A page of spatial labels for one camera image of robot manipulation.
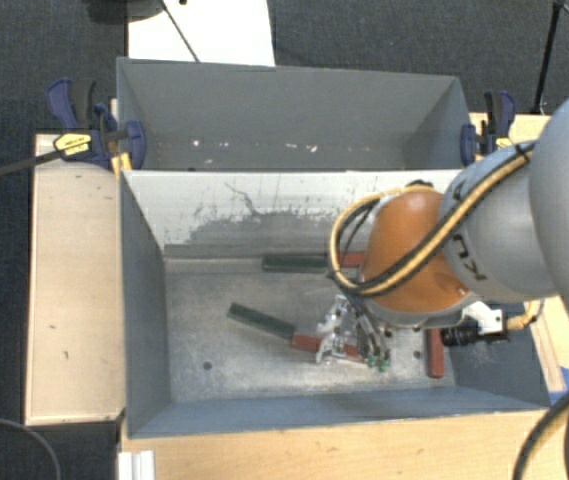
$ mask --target gray carpet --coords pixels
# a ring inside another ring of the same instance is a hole
[[[551,0],[268,0],[281,65],[453,74],[472,110],[506,89],[533,104]],[[94,78],[115,95],[125,9],[109,0],[0,0],[0,166],[31,154],[54,128],[43,91],[62,77]],[[569,18],[562,16],[545,111],[569,96]],[[0,417],[22,414],[29,262],[29,176],[0,180]],[[47,429],[66,479],[113,478],[113,425]],[[51,478],[44,453],[0,430],[0,479]]]

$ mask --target wooden table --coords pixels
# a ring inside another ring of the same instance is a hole
[[[481,115],[473,115],[478,122]],[[536,138],[546,118],[518,116],[511,136]],[[38,137],[40,151],[50,137]],[[124,407],[122,317],[112,175],[54,162],[34,185],[31,307],[25,421],[103,421]],[[552,299],[534,324],[557,382],[569,368],[569,320]],[[156,478],[507,479],[543,411],[393,421],[329,428],[128,440],[153,450]],[[566,417],[543,440],[527,478],[563,479]]]

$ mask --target bin floor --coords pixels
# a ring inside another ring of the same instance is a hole
[[[312,330],[338,293],[323,275],[237,272],[236,264],[223,258],[216,261],[215,274],[192,273],[198,270],[197,264],[198,260],[165,260],[174,402],[454,384],[446,351],[444,378],[426,376],[423,335],[409,329],[394,333],[391,365],[381,373],[346,360],[316,364],[313,353],[295,350],[287,340],[227,316],[231,304],[236,303],[298,329]]]

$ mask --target clamp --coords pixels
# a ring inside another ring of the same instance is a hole
[[[515,122],[515,100],[506,91],[485,92],[487,120],[482,120],[481,134],[474,125],[462,126],[460,154],[464,167],[475,162],[475,155],[489,155],[508,145],[508,133]]]
[[[73,82],[61,78],[46,89],[46,104],[64,132],[79,131],[90,137],[77,148],[55,144],[66,161],[88,162],[119,173],[120,168],[140,169],[146,156],[146,135],[138,119],[118,123],[106,104],[93,105],[93,80]]]

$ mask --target gray bin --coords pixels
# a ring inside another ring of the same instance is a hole
[[[120,59],[118,104],[149,138],[145,170],[123,173],[120,187],[129,436],[548,405],[528,331],[447,351],[447,374],[433,380],[414,356],[420,333],[397,332],[380,373],[316,365],[227,318],[239,303],[313,327],[332,282],[264,272],[262,258],[323,254],[335,217],[365,193],[416,178],[443,190],[468,120],[456,79]]]

